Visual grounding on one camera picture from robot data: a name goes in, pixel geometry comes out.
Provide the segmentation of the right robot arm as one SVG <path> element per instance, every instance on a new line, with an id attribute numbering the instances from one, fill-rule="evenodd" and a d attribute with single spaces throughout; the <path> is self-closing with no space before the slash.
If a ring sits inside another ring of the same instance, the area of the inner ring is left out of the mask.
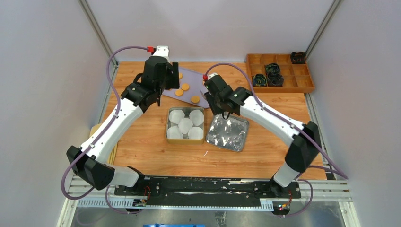
<path id="1" fill-rule="evenodd" d="M 319 153 L 321 144 L 317 124 L 290 119 L 244 87 L 233 90 L 219 74 L 204 75 L 203 80 L 207 89 L 204 96 L 214 115 L 228 113 L 250 119 L 288 146 L 284 163 L 270 184 L 272 195 L 283 197 L 288 193 L 290 183 L 307 170 Z"/>

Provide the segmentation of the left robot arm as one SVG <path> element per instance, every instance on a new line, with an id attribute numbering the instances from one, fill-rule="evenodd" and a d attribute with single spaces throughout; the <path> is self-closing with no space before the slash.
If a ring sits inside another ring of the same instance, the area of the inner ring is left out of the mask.
<path id="1" fill-rule="evenodd" d="M 127 129 L 151 105 L 160 103 L 165 89 L 178 87 L 179 64 L 161 56 L 149 57 L 143 72 L 124 89 L 114 111 L 92 137 L 80 147 L 67 150 L 73 173 L 97 190 L 118 185 L 126 186 L 133 195 L 142 194 L 145 183 L 139 179 L 140 172 L 132 167 L 109 165 L 108 156 Z"/>

